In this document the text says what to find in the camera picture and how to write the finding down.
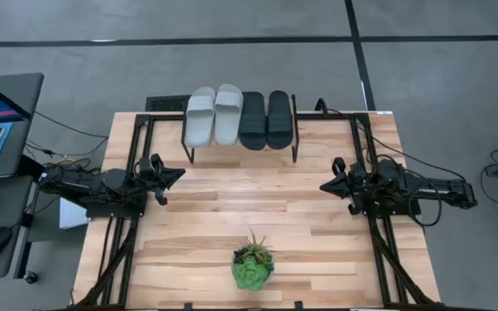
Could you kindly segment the black slide sandal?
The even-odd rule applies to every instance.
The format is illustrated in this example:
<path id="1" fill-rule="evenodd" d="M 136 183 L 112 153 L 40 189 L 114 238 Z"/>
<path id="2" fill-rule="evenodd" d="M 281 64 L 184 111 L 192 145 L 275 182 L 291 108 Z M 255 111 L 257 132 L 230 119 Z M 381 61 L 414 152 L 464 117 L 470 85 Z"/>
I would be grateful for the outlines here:
<path id="1" fill-rule="evenodd" d="M 266 146 L 266 116 L 264 96 L 259 92 L 244 92 L 239 121 L 239 140 L 250 150 Z"/>
<path id="2" fill-rule="evenodd" d="M 289 96 L 273 91 L 268 104 L 267 142 L 272 149 L 284 149 L 293 139 L 293 124 Z"/>

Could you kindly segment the green succulent plant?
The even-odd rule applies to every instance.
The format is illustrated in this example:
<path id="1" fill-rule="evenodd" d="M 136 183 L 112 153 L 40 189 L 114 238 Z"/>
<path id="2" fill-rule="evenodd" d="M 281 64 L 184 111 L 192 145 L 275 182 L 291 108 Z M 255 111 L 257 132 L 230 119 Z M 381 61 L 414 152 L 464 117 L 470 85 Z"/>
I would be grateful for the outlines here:
<path id="1" fill-rule="evenodd" d="M 252 229 L 251 237 L 233 252 L 231 271 L 238 289 L 260 291 L 271 280 L 275 271 L 274 256 Z"/>

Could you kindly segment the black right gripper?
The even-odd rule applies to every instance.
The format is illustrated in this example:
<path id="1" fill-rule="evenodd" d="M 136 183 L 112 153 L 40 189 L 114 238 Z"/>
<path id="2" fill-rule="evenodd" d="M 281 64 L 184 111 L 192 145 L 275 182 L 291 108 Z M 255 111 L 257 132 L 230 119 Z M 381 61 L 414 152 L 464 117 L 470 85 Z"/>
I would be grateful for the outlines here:
<path id="1" fill-rule="evenodd" d="M 361 162 L 349 166 L 345 172 L 346 163 L 341 157 L 334 159 L 335 177 L 320 186 L 323 192 L 333 194 L 341 199 L 349 198 L 348 210 L 351 215 L 358 215 L 364 209 L 363 192 L 366 190 L 367 171 Z"/>

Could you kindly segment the wooden shelf with black frame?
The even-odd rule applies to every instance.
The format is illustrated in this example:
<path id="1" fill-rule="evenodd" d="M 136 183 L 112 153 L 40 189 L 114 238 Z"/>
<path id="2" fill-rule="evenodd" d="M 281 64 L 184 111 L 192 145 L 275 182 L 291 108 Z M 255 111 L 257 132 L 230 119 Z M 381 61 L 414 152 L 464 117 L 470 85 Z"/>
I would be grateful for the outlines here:
<path id="1" fill-rule="evenodd" d="M 295 94 L 290 96 L 290 110 L 291 110 L 291 122 L 292 122 L 292 132 L 293 138 L 290 143 L 291 159 L 294 163 L 297 162 L 298 149 L 299 149 L 299 131 L 298 131 L 298 114 L 297 114 L 297 99 Z M 185 143 L 186 129 L 187 129 L 187 106 L 185 105 L 182 112 L 182 134 L 181 134 L 181 145 L 188 160 L 191 164 L 195 163 L 195 149 Z"/>

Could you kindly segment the grey desk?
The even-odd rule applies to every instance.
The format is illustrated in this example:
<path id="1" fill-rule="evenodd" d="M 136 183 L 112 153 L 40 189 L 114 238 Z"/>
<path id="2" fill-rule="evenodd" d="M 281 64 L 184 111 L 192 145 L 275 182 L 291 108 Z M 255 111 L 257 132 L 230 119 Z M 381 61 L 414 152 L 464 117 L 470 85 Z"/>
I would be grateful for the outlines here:
<path id="1" fill-rule="evenodd" d="M 7 276 L 14 256 L 22 222 L 27 214 L 29 193 L 42 167 L 23 154 L 42 90 L 41 73 L 0 76 L 0 92 L 31 114 L 30 120 L 12 122 L 12 129 L 0 153 L 0 226 L 10 227 L 12 237 L 0 254 L 0 278 Z"/>

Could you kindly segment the white geometric concrete planter pot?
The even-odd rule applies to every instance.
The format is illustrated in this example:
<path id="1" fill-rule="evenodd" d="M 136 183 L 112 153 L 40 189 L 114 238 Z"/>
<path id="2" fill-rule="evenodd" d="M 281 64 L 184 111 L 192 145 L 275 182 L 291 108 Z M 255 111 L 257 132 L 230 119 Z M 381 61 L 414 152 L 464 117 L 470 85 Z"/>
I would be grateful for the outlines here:
<path id="1" fill-rule="evenodd" d="M 233 252 L 231 271 L 238 289 L 260 291 L 272 279 L 275 263 L 267 252 L 256 254 L 240 249 Z"/>

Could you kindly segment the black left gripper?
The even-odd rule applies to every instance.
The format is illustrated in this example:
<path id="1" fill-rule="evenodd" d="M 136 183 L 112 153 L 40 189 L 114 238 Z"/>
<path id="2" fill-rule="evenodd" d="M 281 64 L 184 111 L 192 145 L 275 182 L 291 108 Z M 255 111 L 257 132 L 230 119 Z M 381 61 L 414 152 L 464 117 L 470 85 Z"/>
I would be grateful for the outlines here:
<path id="1" fill-rule="evenodd" d="M 147 190 L 155 194 L 156 201 L 161 206 L 167 204 L 167 199 L 164 196 L 165 186 L 172 187 L 185 173 L 184 168 L 164 167 L 159 154 L 142 157 L 137 162 L 137 179 L 143 183 Z"/>

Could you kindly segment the black aluminium rig frame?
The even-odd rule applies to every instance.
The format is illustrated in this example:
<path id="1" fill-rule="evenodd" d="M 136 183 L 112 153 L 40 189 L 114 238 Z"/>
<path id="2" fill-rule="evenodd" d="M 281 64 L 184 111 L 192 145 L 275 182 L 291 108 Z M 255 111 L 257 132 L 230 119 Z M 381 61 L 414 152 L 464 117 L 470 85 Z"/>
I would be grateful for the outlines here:
<path id="1" fill-rule="evenodd" d="M 332 161 L 356 159 L 361 135 L 339 115 L 303 114 L 297 162 L 291 149 L 251 151 L 209 145 L 191 164 L 181 145 L 182 121 L 156 116 L 152 135 L 136 112 L 114 116 L 104 168 L 124 168 L 143 153 L 158 153 L 184 176 L 166 193 L 168 204 L 149 199 L 137 225 L 131 275 L 115 275 L 102 302 L 121 291 L 128 309 L 374 308 L 381 304 L 367 219 L 348 202 L 323 192 Z M 252 229 L 274 256 L 272 279 L 260 291 L 238 289 L 233 252 Z"/>

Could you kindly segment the black floor vent grate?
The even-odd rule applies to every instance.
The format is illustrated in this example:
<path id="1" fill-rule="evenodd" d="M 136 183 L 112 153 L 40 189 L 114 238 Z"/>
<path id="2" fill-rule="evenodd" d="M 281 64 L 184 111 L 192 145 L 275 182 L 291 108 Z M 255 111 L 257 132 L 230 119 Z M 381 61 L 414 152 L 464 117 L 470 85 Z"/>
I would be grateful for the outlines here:
<path id="1" fill-rule="evenodd" d="M 189 98 L 189 95 L 148 97 L 146 99 L 145 110 L 156 112 L 184 111 Z"/>

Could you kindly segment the grey slide sandal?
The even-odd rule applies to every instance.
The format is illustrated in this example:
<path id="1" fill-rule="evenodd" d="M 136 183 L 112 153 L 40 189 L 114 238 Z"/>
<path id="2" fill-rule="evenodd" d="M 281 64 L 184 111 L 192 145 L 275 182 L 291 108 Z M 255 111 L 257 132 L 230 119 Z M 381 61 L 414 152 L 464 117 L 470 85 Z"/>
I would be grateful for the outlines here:
<path id="1" fill-rule="evenodd" d="M 185 143 L 198 148 L 207 146 L 211 140 L 214 124 L 215 91 L 204 86 L 189 98 L 186 109 Z"/>
<path id="2" fill-rule="evenodd" d="M 243 93 L 237 86 L 223 84 L 219 87 L 214 102 L 214 138 L 219 145 L 236 144 L 243 104 Z"/>

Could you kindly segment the white paper sheet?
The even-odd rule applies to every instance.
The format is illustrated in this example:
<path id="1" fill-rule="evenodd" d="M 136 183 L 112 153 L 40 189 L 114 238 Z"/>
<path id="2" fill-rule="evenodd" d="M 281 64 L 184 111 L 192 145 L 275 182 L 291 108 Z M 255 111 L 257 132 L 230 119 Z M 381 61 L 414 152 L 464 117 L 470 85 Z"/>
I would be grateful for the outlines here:
<path id="1" fill-rule="evenodd" d="M 59 227 L 62 230 L 88 223 L 86 209 L 65 198 L 60 198 Z"/>

